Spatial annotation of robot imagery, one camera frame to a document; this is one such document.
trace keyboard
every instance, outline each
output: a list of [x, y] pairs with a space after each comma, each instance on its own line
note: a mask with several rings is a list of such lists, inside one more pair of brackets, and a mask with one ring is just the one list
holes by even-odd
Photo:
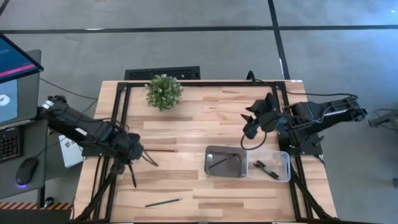
[[178, 80], [199, 80], [200, 68], [199, 66], [192, 67], [174, 67], [174, 68], [148, 68], [126, 70], [124, 74], [125, 80], [152, 80], [155, 75], [166, 74], [170, 77], [175, 77]]
[[16, 127], [0, 131], [0, 162], [22, 155], [21, 130]]

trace table leg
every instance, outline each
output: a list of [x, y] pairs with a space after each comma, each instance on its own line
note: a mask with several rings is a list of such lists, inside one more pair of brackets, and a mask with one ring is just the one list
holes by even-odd
[[37, 189], [37, 209], [44, 207], [45, 186]]

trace clear plastic container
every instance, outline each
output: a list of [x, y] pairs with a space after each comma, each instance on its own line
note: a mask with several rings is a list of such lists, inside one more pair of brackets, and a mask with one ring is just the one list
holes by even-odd
[[[275, 179], [253, 164], [261, 161], [269, 170], [275, 172], [279, 179]], [[275, 182], [288, 182], [290, 180], [290, 156], [283, 151], [268, 150], [264, 147], [247, 152], [248, 180], [269, 180]]]

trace pen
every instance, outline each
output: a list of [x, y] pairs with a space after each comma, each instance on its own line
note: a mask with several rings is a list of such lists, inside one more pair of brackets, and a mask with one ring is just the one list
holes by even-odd
[[234, 156], [236, 156], [236, 155], [238, 155], [238, 153], [232, 154], [232, 155], [228, 156], [227, 158], [222, 159], [222, 160], [216, 162], [215, 164], [209, 166], [207, 169], [211, 169], [211, 168], [217, 166], [218, 164], [220, 164], [220, 163], [222, 163], [222, 162], [224, 162], [224, 161], [227, 161], [228, 159], [232, 159], [232, 158], [233, 158]]
[[155, 205], [162, 205], [162, 204], [164, 204], [164, 203], [178, 202], [179, 200], [182, 200], [182, 198], [173, 199], [173, 200], [168, 200], [168, 201], [165, 201], [165, 202], [157, 202], [157, 203], [145, 205], [145, 207], [147, 208], [147, 207], [152, 207], [152, 206], [155, 206]]
[[253, 164], [255, 167], [262, 169], [266, 174], [270, 175], [272, 178], [275, 180], [279, 180], [280, 177], [278, 174], [276, 174], [274, 171], [272, 171], [270, 168], [268, 168], [265, 164], [263, 164], [261, 161], [257, 161], [257, 164]]

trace pencil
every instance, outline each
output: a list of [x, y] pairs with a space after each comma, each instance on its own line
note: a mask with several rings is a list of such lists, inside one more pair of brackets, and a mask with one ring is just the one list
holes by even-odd
[[164, 204], [164, 203], [178, 202], [179, 200], [182, 200], [182, 198], [173, 199], [173, 200], [168, 200], [168, 201], [165, 201], [165, 202], [157, 202], [157, 203], [145, 205], [145, 207], [147, 208], [147, 207], [152, 207], [152, 206], [156, 206], [156, 205], [162, 205], [162, 204]]

